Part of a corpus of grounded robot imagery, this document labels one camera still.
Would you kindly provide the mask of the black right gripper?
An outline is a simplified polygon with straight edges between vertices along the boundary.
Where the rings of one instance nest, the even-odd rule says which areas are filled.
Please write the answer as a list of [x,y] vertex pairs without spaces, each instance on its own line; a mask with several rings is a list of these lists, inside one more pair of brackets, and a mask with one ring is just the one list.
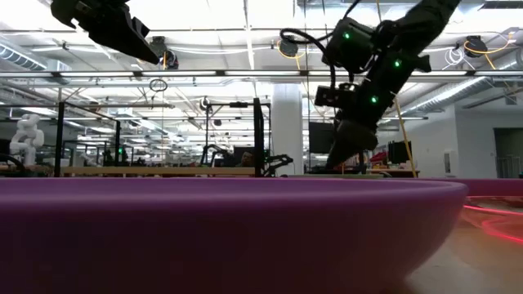
[[370,69],[361,83],[338,85],[339,124],[329,151],[327,168],[335,168],[353,155],[377,146],[375,133],[367,127],[377,126],[408,79],[408,69]]

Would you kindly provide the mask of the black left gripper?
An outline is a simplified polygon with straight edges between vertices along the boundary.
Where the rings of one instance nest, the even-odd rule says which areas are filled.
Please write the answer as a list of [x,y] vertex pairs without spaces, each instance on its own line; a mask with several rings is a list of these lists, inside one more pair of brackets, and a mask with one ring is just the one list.
[[127,0],[53,0],[51,14],[72,29],[79,26],[86,31],[102,29],[96,41],[102,46],[151,64],[159,62],[145,40],[149,29],[131,17]]

